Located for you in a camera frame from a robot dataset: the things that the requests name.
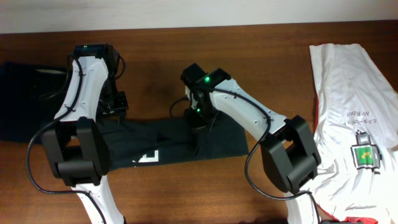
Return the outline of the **dark green t-shirt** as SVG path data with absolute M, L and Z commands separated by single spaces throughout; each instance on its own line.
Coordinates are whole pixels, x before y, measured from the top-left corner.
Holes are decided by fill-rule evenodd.
M 98 124 L 110 153 L 110 169 L 222 159 L 248 154 L 244 129 L 218 112 L 210 124 L 193 128 L 186 118 L 149 122 L 113 120 Z

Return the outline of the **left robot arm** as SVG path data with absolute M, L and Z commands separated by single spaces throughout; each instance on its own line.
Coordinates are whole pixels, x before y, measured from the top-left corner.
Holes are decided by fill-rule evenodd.
M 96 122 L 128 110 L 116 80 L 124 60 L 111 44 L 77 45 L 70 56 L 68 90 L 41 138 L 52 174 L 77 194 L 92 223 L 125 223 L 111 193 L 107 174 L 111 156 Z

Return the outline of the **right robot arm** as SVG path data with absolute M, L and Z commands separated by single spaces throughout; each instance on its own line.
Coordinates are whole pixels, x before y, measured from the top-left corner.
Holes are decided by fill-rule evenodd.
M 221 112 L 232 118 L 256 140 L 244 165 L 245 178 L 259 194 L 285 201 L 289 223 L 321 223 L 313 193 L 303 186 L 318 175 L 320 153 L 308 123 L 276 113 L 246 93 L 226 71 L 207 73 L 197 64 L 184 69 L 181 77 L 190 102 L 188 119 L 196 127 L 207 126 Z M 283 196 L 261 190 L 249 176 L 249 163 L 261 150 L 264 172 Z

